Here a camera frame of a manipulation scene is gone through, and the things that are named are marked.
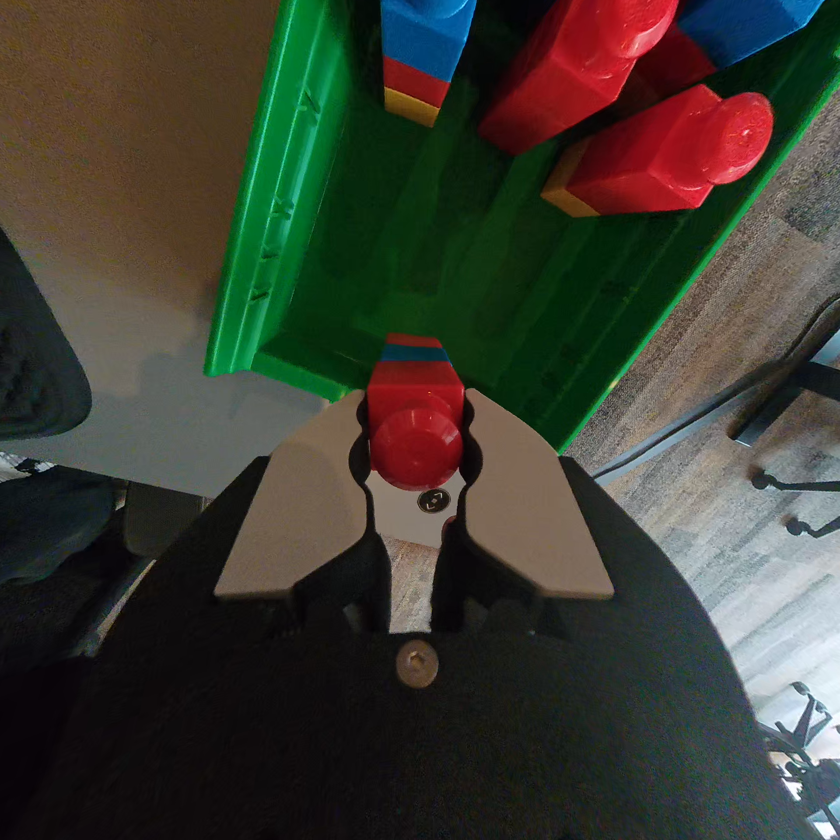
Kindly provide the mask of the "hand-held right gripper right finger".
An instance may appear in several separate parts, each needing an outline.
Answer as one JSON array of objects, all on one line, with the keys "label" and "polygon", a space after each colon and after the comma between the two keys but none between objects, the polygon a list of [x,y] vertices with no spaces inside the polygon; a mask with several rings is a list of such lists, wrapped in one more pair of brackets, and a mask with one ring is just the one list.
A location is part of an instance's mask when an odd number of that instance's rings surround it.
[{"label": "hand-held right gripper right finger", "polygon": [[465,394],[465,486],[442,531],[431,629],[562,634],[562,600],[604,601],[614,586],[561,459],[475,388]]}]

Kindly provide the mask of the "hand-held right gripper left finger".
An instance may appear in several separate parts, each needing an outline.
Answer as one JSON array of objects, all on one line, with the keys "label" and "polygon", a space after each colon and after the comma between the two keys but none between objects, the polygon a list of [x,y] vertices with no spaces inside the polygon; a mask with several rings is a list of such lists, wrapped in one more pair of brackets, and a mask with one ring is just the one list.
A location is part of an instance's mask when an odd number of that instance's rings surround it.
[{"label": "hand-held right gripper left finger", "polygon": [[375,526],[365,393],[352,391],[269,457],[217,579],[221,601],[278,602],[302,623],[323,600],[388,632],[392,566]]}]

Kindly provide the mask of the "blue mega block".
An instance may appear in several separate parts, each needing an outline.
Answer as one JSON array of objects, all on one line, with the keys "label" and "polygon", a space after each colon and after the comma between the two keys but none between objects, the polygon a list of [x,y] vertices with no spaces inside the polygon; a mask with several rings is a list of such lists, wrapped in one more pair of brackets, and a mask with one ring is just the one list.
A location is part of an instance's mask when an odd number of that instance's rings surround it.
[{"label": "blue mega block", "polygon": [[466,46],[475,11],[475,1],[382,1],[383,56],[450,82]]},{"label": "blue mega block", "polygon": [[451,364],[441,346],[388,343],[384,346],[380,363],[429,363]]},{"label": "blue mega block", "polygon": [[823,1],[693,1],[676,23],[717,69],[726,69],[808,25]]}]

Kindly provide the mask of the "green plastic bin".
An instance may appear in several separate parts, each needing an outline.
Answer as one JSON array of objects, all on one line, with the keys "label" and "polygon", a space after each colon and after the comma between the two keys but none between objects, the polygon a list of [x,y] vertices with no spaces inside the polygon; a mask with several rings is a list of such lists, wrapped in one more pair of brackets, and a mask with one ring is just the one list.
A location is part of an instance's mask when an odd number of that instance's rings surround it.
[{"label": "green plastic bin", "polygon": [[456,371],[562,452],[726,242],[838,88],[838,2],[714,76],[775,127],[701,208],[572,219],[539,189],[567,144],[511,158],[479,106],[526,34],[478,2],[432,129],[385,111],[378,2],[281,2],[203,372],[254,372],[331,402],[366,386],[387,333],[441,340]]}]

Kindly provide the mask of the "dark cloth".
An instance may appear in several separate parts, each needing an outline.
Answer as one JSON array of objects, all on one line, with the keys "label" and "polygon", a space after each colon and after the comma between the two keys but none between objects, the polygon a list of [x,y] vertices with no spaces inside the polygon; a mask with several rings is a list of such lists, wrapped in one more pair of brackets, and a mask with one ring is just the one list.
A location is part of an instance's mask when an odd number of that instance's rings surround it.
[{"label": "dark cloth", "polygon": [[53,466],[1,485],[1,584],[29,585],[91,548],[125,551],[128,483]]}]

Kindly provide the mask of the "black table leg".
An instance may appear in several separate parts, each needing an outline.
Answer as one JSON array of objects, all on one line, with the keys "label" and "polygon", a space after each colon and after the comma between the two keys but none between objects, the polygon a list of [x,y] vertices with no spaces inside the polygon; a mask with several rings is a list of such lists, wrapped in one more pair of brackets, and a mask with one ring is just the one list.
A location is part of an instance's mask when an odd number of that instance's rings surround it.
[{"label": "black table leg", "polygon": [[758,407],[730,433],[730,440],[752,447],[804,392],[839,403],[839,370],[808,360],[798,364]]}]

